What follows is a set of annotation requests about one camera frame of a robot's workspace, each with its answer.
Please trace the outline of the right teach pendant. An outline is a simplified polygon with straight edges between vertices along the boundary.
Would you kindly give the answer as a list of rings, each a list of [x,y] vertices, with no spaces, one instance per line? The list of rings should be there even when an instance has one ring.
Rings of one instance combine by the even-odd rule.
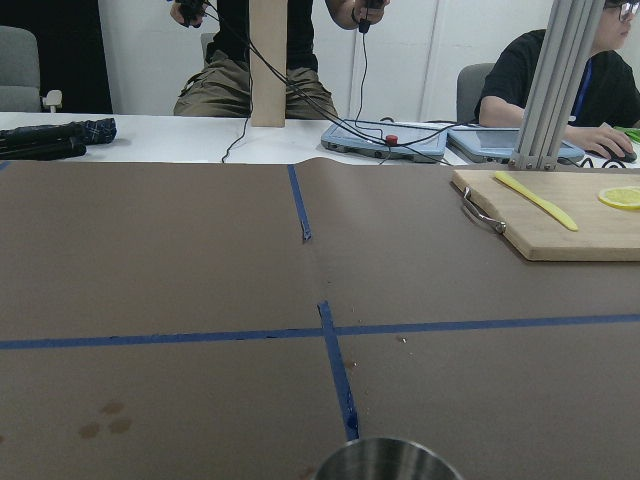
[[[457,126],[447,132],[447,146],[473,163],[506,164],[518,139],[517,128]]]

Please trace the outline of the steel jigger cup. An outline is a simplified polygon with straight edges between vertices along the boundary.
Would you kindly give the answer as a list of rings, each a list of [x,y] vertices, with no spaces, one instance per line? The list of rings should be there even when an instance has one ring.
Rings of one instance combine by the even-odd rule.
[[[396,438],[361,438],[331,454],[312,479],[463,479],[426,447]]]

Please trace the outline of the grey office chair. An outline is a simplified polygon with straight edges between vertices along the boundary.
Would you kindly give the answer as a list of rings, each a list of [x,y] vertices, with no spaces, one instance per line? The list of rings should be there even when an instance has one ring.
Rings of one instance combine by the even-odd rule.
[[[39,51],[28,30],[1,26],[1,111],[36,113],[40,97]]]

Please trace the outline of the wooden post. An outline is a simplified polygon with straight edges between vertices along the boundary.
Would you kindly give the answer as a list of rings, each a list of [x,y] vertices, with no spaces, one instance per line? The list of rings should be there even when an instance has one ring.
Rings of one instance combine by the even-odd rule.
[[[287,2],[250,0],[253,127],[283,127],[286,108]]]

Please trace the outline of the aluminium frame post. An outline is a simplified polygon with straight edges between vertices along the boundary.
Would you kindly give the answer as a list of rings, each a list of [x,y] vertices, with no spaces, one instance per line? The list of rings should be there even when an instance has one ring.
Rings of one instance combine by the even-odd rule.
[[[604,3],[556,1],[552,5],[541,53],[526,103],[513,170],[553,170],[590,57]]]

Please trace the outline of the brown table mat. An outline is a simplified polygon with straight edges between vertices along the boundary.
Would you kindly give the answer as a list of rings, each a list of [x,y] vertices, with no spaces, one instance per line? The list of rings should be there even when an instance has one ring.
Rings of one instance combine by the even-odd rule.
[[[639,475],[639,266],[531,262],[433,166],[1,169],[1,475]]]

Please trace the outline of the lemon slice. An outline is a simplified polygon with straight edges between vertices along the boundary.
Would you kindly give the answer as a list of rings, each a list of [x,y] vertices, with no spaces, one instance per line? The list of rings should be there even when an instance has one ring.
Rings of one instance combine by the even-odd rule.
[[[598,200],[612,208],[638,210],[640,208],[640,190],[637,186],[607,188],[598,193]]]

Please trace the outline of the teach pendant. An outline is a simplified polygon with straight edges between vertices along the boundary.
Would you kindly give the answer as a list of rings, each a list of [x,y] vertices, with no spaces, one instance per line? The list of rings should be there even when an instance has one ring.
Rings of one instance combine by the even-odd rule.
[[[447,132],[447,146],[473,163],[506,164],[518,139],[517,128],[457,126]]]
[[[447,128],[355,119],[339,120],[321,135],[327,150],[379,161],[440,163],[446,143]]]

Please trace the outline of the left teach pendant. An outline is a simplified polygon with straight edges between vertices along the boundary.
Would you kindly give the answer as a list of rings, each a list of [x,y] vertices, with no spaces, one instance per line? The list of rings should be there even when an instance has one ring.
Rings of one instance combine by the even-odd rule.
[[[355,119],[339,120],[321,135],[327,150],[379,161],[440,163],[446,143],[447,128]]]

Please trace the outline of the yellow plastic knife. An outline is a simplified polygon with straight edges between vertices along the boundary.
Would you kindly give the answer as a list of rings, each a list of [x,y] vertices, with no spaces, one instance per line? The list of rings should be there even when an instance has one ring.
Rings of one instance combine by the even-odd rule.
[[[497,171],[494,178],[537,205],[569,231],[577,232],[579,230],[577,223],[563,209],[535,194],[507,172]]]

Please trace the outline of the folded dark umbrella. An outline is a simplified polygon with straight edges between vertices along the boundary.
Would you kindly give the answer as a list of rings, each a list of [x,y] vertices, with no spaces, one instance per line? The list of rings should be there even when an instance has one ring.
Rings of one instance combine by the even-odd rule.
[[[109,144],[116,134],[114,118],[2,130],[1,160],[52,161],[80,157],[88,146]]]

